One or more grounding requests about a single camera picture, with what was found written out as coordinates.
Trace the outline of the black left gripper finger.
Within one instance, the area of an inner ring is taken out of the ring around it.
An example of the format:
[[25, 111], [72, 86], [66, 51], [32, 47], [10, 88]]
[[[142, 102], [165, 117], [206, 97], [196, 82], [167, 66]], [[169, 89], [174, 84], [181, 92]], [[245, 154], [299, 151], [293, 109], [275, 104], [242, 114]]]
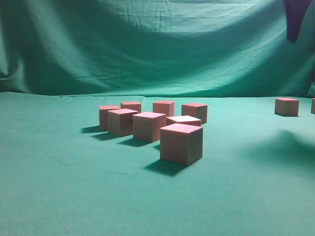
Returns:
[[304, 16], [311, 4], [310, 0], [284, 0], [286, 15], [287, 39], [296, 42], [299, 36]]

